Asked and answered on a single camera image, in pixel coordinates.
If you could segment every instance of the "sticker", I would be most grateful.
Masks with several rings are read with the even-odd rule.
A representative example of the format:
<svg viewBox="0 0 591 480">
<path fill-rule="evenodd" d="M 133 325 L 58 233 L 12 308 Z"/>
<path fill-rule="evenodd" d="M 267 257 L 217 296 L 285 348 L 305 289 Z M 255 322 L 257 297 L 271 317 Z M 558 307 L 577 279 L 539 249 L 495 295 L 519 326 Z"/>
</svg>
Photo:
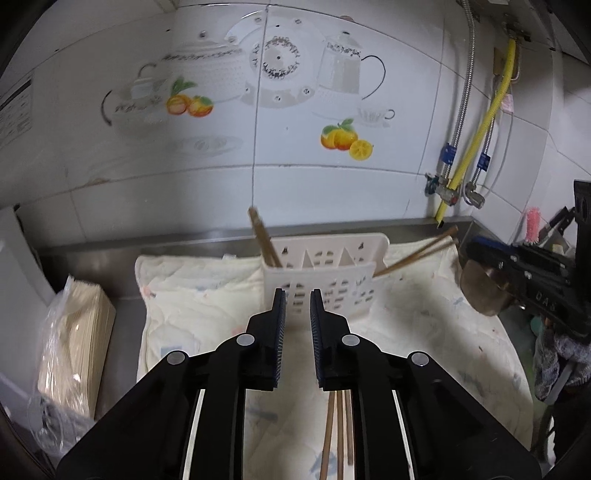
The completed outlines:
<svg viewBox="0 0 591 480">
<path fill-rule="evenodd" d="M 507 93 L 503 101 L 501 102 L 501 110 L 505 113 L 514 113 L 515 112 L 515 105 L 513 103 L 513 95 Z"/>
<path fill-rule="evenodd" d="M 352 159 L 367 160 L 374 151 L 374 146 L 367 140 L 359 139 L 353 127 L 353 119 L 346 118 L 337 125 L 327 125 L 322 130 L 320 144 L 328 150 L 348 151 Z"/>
<path fill-rule="evenodd" d="M 31 129 L 32 86 L 32 77 L 26 77 L 0 102 L 0 148 Z"/>
</svg>

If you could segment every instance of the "teapot illustration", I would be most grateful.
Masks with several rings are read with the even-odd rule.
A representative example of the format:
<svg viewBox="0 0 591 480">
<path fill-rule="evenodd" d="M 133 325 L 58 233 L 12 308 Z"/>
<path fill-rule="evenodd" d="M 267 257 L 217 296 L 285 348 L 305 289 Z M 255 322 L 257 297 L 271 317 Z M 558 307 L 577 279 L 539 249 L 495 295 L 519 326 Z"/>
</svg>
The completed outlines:
<svg viewBox="0 0 591 480">
<path fill-rule="evenodd" d="M 185 111 L 202 118 L 215 104 L 240 98 L 246 89 L 246 53 L 210 40 L 205 31 L 199 37 L 142 66 L 133 82 L 109 91 L 100 105 L 105 123 L 126 136 L 144 138 Z M 194 124 L 186 129 L 194 133 Z"/>
<path fill-rule="evenodd" d="M 367 59 L 378 60 L 384 73 L 378 85 L 366 95 L 359 92 L 362 62 Z M 361 45 L 347 31 L 337 37 L 329 37 L 324 47 L 318 90 L 313 111 L 319 116 L 341 120 L 356 112 L 361 100 L 373 95 L 386 79 L 386 66 L 376 55 L 362 57 Z"/>
</svg>

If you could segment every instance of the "label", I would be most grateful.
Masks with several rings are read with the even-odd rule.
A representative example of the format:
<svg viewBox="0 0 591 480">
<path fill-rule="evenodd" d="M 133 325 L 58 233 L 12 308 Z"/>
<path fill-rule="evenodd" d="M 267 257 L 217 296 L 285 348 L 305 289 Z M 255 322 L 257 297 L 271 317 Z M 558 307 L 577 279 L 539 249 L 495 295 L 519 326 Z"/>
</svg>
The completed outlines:
<svg viewBox="0 0 591 480">
<path fill-rule="evenodd" d="M 515 105 L 513 103 L 513 95 L 507 93 L 503 101 L 501 102 L 501 110 L 505 113 L 514 113 L 515 112 Z"/>
<path fill-rule="evenodd" d="M 31 129 L 32 99 L 33 79 L 29 76 L 1 100 L 0 148 Z"/>
</svg>

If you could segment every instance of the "plastic bag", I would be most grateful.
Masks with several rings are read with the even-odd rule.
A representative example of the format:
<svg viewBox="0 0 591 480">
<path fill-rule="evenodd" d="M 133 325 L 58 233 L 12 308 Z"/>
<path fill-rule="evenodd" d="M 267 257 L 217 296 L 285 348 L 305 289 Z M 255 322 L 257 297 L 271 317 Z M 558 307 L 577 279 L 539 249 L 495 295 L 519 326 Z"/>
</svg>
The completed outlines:
<svg viewBox="0 0 591 480">
<path fill-rule="evenodd" d="M 50 305 L 30 429 L 50 455 L 63 456 L 94 425 L 115 309 L 99 285 L 69 277 Z"/>
</svg>

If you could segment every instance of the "white plastic basket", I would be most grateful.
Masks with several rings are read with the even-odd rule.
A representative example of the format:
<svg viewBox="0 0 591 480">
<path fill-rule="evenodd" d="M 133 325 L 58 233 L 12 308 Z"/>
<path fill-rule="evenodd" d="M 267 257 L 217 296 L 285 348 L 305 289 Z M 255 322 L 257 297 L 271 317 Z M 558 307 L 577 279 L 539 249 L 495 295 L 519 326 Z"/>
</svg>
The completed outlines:
<svg viewBox="0 0 591 480">
<path fill-rule="evenodd" d="M 369 311 L 381 291 L 388 237 L 382 233 L 272 238 L 283 268 L 263 263 L 265 304 L 271 307 L 276 288 L 287 294 L 287 317 L 308 322 L 310 292 L 319 288 L 324 308 L 344 317 Z"/>
</svg>

